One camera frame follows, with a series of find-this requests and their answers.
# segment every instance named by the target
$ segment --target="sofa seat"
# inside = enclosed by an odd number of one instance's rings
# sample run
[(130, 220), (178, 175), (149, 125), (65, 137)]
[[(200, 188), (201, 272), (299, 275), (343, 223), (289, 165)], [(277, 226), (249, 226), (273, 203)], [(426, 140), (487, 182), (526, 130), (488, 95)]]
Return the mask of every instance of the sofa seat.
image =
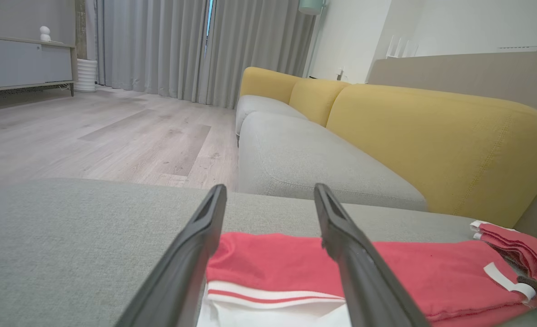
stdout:
[(243, 95), (238, 100), (238, 105), (236, 107), (236, 135), (240, 136), (240, 129), (244, 118), (256, 111), (284, 114), (289, 117), (307, 119), (295, 108), (279, 100), (260, 97), (258, 95)]
[(343, 203), (426, 211), (410, 183), (318, 124), (271, 114), (249, 114), (241, 129), (239, 192), (313, 198), (327, 184)]

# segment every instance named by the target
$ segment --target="cabinet door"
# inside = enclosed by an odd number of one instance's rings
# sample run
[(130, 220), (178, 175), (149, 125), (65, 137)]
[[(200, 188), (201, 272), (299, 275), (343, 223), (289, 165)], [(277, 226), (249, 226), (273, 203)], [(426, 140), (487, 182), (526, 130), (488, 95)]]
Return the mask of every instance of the cabinet door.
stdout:
[(42, 45), (42, 64), (45, 81), (73, 80), (71, 69), (71, 48)]
[(44, 83), (41, 68), (40, 44), (0, 40), (0, 87)]

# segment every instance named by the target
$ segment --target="lamp shade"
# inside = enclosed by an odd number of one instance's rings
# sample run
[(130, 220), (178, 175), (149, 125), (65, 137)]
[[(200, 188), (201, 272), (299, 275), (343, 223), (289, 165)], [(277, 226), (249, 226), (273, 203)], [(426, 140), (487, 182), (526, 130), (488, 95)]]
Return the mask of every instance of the lamp shade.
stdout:
[(323, 7), (323, 0), (300, 0), (299, 11), (306, 15), (319, 15)]

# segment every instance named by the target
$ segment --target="gray sofa cushion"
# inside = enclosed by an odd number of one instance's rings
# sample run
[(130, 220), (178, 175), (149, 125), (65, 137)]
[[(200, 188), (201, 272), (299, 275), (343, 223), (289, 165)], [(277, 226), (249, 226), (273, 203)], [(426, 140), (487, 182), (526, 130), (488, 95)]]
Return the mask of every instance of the gray sofa cushion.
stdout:
[[(54, 178), (1, 190), (0, 326), (111, 327), (206, 193)], [(372, 241), (472, 239), (472, 219), (343, 206)], [(314, 202), (239, 193), (223, 232), (320, 236)]]
[(315, 183), (329, 185), (342, 203), (427, 210), (410, 183), (322, 126), (250, 114), (241, 130), (238, 191), (312, 199)]
[(244, 118), (246, 118), (248, 114), (256, 111), (284, 114), (285, 116), (307, 119), (295, 108), (279, 100), (260, 97), (258, 95), (243, 95), (238, 99), (236, 107), (236, 135), (240, 135), (240, 128)]

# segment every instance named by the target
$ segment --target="gray curtain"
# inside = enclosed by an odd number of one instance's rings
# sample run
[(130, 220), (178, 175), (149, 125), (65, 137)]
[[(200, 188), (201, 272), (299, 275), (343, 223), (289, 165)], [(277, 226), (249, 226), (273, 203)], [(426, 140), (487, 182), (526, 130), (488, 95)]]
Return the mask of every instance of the gray curtain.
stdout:
[(301, 76), (315, 16), (299, 0), (214, 0), (199, 101), (233, 108), (249, 66)]
[(113, 64), (113, 2), (115, 0), (94, 0), (96, 15), (95, 35), (97, 39), (97, 82), (111, 86), (111, 66)]
[(206, 46), (208, 0), (100, 1), (104, 4), (105, 44), (100, 71), (104, 71), (105, 84), (109, 85), (110, 74), (111, 86), (116, 89), (196, 102)]

